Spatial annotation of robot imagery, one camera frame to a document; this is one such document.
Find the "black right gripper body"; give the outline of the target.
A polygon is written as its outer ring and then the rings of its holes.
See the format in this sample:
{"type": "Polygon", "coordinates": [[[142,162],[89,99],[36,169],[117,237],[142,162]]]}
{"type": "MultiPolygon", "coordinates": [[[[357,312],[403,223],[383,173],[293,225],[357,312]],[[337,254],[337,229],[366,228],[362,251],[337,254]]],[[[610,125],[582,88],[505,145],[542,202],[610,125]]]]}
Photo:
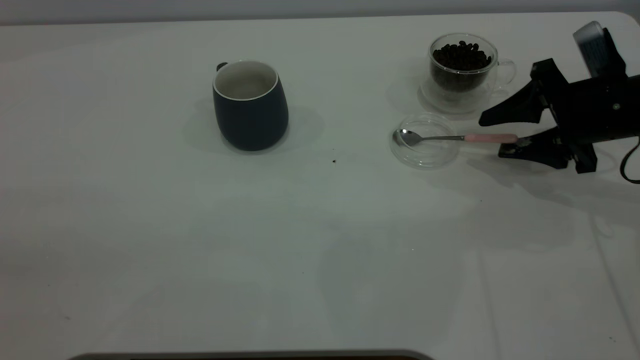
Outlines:
{"type": "Polygon", "coordinates": [[[617,141],[640,134],[640,77],[570,83],[552,101],[562,136],[575,144],[617,141]]]}

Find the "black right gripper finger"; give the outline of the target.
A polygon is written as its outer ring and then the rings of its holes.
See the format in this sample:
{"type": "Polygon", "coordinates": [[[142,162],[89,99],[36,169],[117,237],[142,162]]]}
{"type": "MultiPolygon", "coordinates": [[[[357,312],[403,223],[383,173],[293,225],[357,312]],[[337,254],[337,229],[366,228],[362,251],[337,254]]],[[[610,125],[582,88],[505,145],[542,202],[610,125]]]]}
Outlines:
{"type": "Polygon", "coordinates": [[[498,105],[482,112],[480,126],[509,123],[538,124],[542,112],[549,109],[556,88],[569,84],[551,58],[535,62],[530,71],[530,82],[498,105]]]}
{"type": "Polygon", "coordinates": [[[598,157],[594,146],[560,130],[557,126],[532,136],[520,137],[513,144],[504,143],[498,150],[499,158],[535,162],[556,170],[566,169],[574,162],[578,174],[594,173],[598,157]]]}

